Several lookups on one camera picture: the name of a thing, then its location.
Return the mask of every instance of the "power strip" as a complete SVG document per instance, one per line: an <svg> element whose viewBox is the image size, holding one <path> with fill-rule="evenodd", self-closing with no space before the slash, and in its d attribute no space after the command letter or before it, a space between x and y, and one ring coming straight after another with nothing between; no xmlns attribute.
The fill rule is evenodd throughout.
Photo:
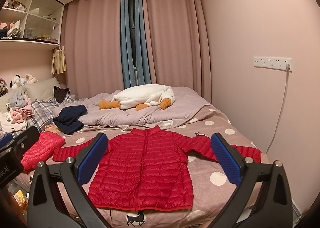
<svg viewBox="0 0 320 228"><path fill-rule="evenodd" d="M286 71L287 64L290 65L290 72L292 72L292 58L253 57L254 67L265 67Z"/></svg>

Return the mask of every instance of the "power cord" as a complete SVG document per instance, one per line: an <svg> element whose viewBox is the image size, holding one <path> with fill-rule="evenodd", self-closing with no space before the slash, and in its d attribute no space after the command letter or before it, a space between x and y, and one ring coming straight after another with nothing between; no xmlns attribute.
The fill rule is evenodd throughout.
<svg viewBox="0 0 320 228"><path fill-rule="evenodd" d="M276 137L276 132L277 132L277 130L278 130L279 122L280 122L281 115L282 115L282 111L283 111L283 107L284 107L285 97L287 96L290 64L287 64L286 67L285 67L285 69L287 70L287 77L286 77L286 79L285 79L285 88L284 88L282 105L281 105L281 109L280 109L280 113L279 113L279 117L278 117L276 129L275 129L275 133L274 133L274 135L273 135L273 137L272 137L272 140L271 140L271 142L270 142L270 144L269 144L269 147L267 148L267 152L266 152L266 153L268 153L268 151L269 151L269 149L270 149L271 145L273 144L273 141L274 141L274 139L275 139L275 137Z"/></svg>

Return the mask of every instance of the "plaid blanket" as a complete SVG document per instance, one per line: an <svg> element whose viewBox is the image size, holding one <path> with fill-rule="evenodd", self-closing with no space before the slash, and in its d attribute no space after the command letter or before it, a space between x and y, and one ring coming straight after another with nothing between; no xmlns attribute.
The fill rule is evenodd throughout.
<svg viewBox="0 0 320 228"><path fill-rule="evenodd" d="M70 95L67 93L66 97L64 98L63 102L61 104L65 105L69 102L75 102L76 98L74 95ZM61 105L58 103L56 99L49 100L47 102L42 100L34 100L31 104L31 108L33 109L34 117L29 118L27 120L28 127L30 126L36 126L39 132L42 132L46 125L53 123L52 119L54 118L54 115L52 113L52 110L55 107L58 107ZM17 137L20 133L23 131L15 131L12 132L13 137ZM0 124L0 138L4 136L4 133L1 128Z"/></svg>

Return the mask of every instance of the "pink curtain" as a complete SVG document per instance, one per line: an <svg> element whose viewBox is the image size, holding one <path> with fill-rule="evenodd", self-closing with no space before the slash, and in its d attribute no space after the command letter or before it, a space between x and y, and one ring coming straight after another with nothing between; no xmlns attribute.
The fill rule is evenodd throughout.
<svg viewBox="0 0 320 228"><path fill-rule="evenodd" d="M120 0L74 0L65 5L61 44L72 94L89 98L123 89Z"/></svg>
<svg viewBox="0 0 320 228"><path fill-rule="evenodd" d="M151 82L187 86L211 102L209 44L200 0L143 0Z"/></svg>

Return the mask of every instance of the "polka dot bedsheet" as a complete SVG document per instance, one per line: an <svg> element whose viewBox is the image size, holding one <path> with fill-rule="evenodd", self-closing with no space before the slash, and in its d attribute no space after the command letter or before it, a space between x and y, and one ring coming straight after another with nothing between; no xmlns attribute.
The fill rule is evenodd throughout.
<svg viewBox="0 0 320 228"><path fill-rule="evenodd" d="M110 128L102 129L98 127L90 129L83 128L70 136L63 133L60 133L60 135L66 141L64 147L67 147L84 143L100 132L105 133L108 138L111 139L117 135L130 131L131 130L124 131L118 128L110 130ZM250 140L241 135L236 128L231 125L224 113L211 105L204 106L191 120L183 125L169 129L168 131L175 131L188 137L194 137L195 135L206 135L211 137L213 133L219 132L229 144L255 147ZM269 163L265 154L262 154L261 162ZM47 161L47 164L56 164L56 162L52 161L52 158L50 158ZM190 210L172 212L160 212L155 210L144 210L140 212L120 211L115 209L98 210L113 228L136 226L139 224L145 228L154 226L157 226L157 228L183 228L213 220L227 203L236 186L228 181L220 164L201 158L196 153L188 155L188 170L191 176L194 193L193 208ZM90 183L92 182L95 173L90 182L83 185L86 193L88 193ZM23 185L30 187L32 176L33 171L30 173L22 173L17 179ZM58 184L58 186L68 211L71 215L77 216L64 186L62 184ZM259 189L260 184L257 184L248 201L247 207L254 204Z"/></svg>

